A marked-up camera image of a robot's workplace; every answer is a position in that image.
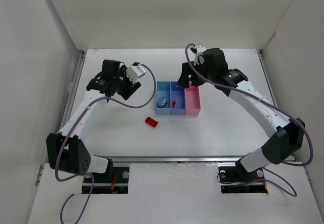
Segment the purple flower top lego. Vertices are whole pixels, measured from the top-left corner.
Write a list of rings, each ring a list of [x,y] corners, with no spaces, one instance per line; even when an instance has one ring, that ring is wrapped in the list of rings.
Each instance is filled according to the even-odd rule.
[[[160,97],[157,101],[158,108],[165,108],[168,104],[168,99],[166,97]]]

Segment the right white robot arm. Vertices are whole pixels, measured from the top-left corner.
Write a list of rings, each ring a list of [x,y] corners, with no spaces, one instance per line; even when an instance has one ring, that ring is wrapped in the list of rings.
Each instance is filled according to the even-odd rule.
[[[235,163],[235,173],[243,178],[269,164],[280,164],[302,147],[304,122],[279,110],[255,89],[239,69],[229,69],[224,52],[189,44],[185,54],[192,51],[194,60],[182,64],[178,84],[183,88],[198,87],[208,82],[242,106],[263,128],[267,142]]]

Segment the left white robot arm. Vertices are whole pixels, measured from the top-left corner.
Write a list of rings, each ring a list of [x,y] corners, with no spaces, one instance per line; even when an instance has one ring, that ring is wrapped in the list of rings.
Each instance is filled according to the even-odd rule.
[[[123,62],[104,60],[102,70],[90,80],[85,95],[68,122],[46,139],[50,168],[75,175],[97,173],[111,177],[113,162],[91,155],[85,136],[91,124],[114,94],[127,100],[140,86],[146,69],[138,62],[127,67]]]

